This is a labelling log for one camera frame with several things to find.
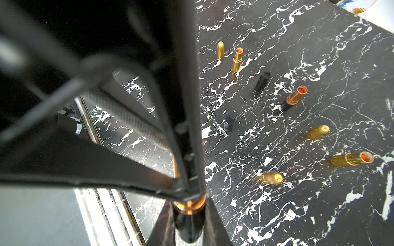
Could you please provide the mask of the black lipstick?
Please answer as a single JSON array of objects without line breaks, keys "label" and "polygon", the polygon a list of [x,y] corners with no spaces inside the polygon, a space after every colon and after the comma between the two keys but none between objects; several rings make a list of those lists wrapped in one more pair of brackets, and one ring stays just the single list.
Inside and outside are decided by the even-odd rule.
[{"label": "black lipstick", "polygon": [[173,202],[174,223],[180,238],[186,243],[194,243],[201,236],[205,222],[205,194],[186,202]]},{"label": "black lipstick", "polygon": [[296,91],[294,91],[291,95],[286,97],[286,100],[284,100],[281,103],[281,110],[282,111],[287,111],[294,105],[296,105],[304,95],[306,95],[308,92],[308,89],[306,86],[299,86]]}]

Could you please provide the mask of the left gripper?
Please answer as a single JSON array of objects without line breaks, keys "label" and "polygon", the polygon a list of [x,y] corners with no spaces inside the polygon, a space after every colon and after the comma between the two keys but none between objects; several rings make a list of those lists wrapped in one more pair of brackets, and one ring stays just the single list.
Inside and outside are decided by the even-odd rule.
[{"label": "left gripper", "polygon": [[40,103],[26,84],[51,95],[85,77],[83,59],[91,55],[131,59],[155,76],[151,64],[163,50],[154,2],[1,1],[1,128]]}]

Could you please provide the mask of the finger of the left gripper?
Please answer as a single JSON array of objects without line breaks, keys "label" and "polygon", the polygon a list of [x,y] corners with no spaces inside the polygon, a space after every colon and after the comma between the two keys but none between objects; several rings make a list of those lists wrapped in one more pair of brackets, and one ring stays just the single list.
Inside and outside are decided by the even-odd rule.
[{"label": "finger of the left gripper", "polygon": [[153,5],[163,55],[151,64],[150,91],[179,171],[174,199],[192,200],[206,194],[195,9],[192,1]]},{"label": "finger of the left gripper", "polygon": [[1,140],[1,183],[112,188],[185,198],[178,179],[55,127]]}]

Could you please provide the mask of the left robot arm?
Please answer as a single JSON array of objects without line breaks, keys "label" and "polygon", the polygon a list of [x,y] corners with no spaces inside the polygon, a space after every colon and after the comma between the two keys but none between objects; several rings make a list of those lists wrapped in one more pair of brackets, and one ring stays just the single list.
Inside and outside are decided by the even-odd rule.
[{"label": "left robot arm", "polygon": [[[1,1],[1,183],[206,193],[192,1]],[[169,151],[170,177],[80,136],[78,97]]]}]

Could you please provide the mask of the black lipstick cap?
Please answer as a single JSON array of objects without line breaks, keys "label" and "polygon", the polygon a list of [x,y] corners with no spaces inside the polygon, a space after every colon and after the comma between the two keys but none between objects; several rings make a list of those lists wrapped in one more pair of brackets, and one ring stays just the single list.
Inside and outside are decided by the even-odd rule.
[{"label": "black lipstick cap", "polygon": [[224,120],[224,131],[225,132],[231,132],[233,130],[233,126],[235,123],[235,118],[231,115],[226,116]]},{"label": "black lipstick cap", "polygon": [[263,72],[260,75],[259,80],[255,86],[255,91],[262,92],[265,89],[266,85],[268,84],[270,78],[271,78],[270,72]]}]

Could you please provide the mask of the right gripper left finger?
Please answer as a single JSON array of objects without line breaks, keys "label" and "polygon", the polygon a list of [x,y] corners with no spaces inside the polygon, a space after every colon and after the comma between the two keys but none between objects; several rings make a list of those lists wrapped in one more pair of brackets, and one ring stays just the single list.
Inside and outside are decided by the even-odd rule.
[{"label": "right gripper left finger", "polygon": [[165,202],[146,245],[175,246],[174,208],[170,201]]}]

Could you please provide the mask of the gold lipstick cap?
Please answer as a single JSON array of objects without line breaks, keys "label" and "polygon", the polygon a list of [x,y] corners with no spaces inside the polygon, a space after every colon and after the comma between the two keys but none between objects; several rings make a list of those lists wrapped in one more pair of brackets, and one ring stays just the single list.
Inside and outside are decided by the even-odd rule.
[{"label": "gold lipstick cap", "polygon": [[317,126],[307,131],[306,136],[308,139],[315,140],[327,135],[330,128],[327,125]]},{"label": "gold lipstick cap", "polygon": [[222,41],[217,44],[217,57],[218,59],[222,59],[224,57],[225,46]]}]

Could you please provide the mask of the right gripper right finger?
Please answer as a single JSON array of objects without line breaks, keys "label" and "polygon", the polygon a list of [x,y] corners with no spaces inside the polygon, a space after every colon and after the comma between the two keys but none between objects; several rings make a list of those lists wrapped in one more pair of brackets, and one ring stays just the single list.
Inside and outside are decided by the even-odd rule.
[{"label": "right gripper right finger", "polygon": [[204,246],[232,246],[220,215],[211,197],[207,196],[203,233]]}]

